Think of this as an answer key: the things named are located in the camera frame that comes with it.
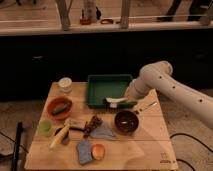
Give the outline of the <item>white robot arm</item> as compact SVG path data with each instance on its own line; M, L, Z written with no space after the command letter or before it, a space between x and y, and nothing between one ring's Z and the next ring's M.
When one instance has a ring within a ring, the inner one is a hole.
M140 69L126 89L125 96L142 99L156 89L171 100L182 104L213 130L213 98L194 90L171 77L172 65L167 61L147 64Z

